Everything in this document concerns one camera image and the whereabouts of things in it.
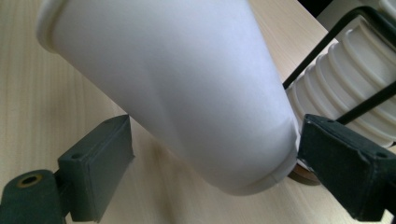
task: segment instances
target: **paper cup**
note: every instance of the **paper cup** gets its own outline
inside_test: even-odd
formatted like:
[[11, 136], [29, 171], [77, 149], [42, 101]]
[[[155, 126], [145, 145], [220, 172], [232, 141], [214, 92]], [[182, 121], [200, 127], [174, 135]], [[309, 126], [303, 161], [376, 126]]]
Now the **paper cup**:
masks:
[[231, 194], [296, 162], [295, 117], [247, 1], [46, 1], [37, 37]]

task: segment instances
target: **screw hole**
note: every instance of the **screw hole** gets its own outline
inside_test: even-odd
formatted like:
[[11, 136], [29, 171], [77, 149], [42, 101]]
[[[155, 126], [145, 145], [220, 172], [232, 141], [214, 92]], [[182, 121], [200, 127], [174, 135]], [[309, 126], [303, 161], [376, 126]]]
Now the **screw hole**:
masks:
[[385, 158], [388, 157], [385, 153], [382, 153], [382, 152], [377, 152], [375, 155], [376, 155], [377, 157], [383, 158], [383, 159], [385, 159]]
[[35, 185], [36, 183], [40, 182], [43, 178], [40, 174], [35, 175], [28, 175], [18, 181], [17, 187], [24, 189]]
[[80, 154], [80, 153], [76, 153], [76, 154], [73, 154], [73, 156], [72, 156], [72, 159], [78, 159], [78, 158], [80, 158], [80, 157], [82, 157], [82, 154]]
[[27, 185], [27, 184], [31, 184], [33, 182], [37, 181], [37, 177], [36, 176], [29, 176], [25, 179], [22, 180], [22, 184]]

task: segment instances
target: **wood grain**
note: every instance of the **wood grain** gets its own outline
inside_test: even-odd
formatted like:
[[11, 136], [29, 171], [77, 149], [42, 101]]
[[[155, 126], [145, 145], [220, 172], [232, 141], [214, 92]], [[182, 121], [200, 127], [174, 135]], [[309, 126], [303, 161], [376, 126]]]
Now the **wood grain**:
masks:
[[[284, 79], [325, 30], [294, 0], [251, 0]], [[56, 160], [84, 134], [124, 112], [35, 40], [39, 0], [0, 2], [0, 187]], [[356, 223], [323, 187], [285, 179], [263, 193], [215, 189], [133, 121], [136, 159], [101, 223]], [[390, 223], [386, 214], [383, 222]]]

